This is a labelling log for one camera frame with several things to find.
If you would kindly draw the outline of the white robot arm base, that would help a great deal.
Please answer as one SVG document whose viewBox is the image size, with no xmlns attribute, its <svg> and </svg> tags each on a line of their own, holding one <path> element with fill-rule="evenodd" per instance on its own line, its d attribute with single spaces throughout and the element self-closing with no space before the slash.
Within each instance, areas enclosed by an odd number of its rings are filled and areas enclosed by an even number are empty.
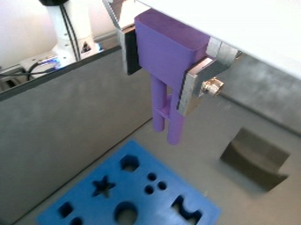
<svg viewBox="0 0 301 225">
<path fill-rule="evenodd" d="M 57 34 L 49 54 L 37 57 L 25 67 L 27 80 L 38 78 L 80 62 L 102 51 L 94 41 L 89 5 L 85 0 L 39 0 L 46 7 Z"/>
</svg>

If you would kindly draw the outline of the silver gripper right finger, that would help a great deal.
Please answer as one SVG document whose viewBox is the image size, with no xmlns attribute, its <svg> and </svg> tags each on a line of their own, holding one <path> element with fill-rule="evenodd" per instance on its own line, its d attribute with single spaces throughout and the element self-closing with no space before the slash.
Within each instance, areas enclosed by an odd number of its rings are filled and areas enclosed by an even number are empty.
<svg viewBox="0 0 301 225">
<path fill-rule="evenodd" d="M 184 77 L 180 92 L 179 112 L 187 116 L 205 94 L 217 96 L 224 83 L 217 76 L 225 72 L 237 59 L 239 50 L 216 38 L 209 39 L 207 56 L 193 65 Z"/>
</svg>

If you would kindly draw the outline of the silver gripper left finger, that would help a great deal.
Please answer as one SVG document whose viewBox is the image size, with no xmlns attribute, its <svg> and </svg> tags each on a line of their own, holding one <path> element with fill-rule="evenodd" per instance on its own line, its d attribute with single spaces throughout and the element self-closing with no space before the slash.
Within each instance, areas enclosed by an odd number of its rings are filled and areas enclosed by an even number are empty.
<svg viewBox="0 0 301 225">
<path fill-rule="evenodd" d="M 117 28 L 118 41 L 122 47 L 122 66 L 126 75 L 133 75 L 140 69 L 140 54 L 134 23 L 121 24 L 122 5 L 126 0 L 102 0 L 113 24 Z"/>
</svg>

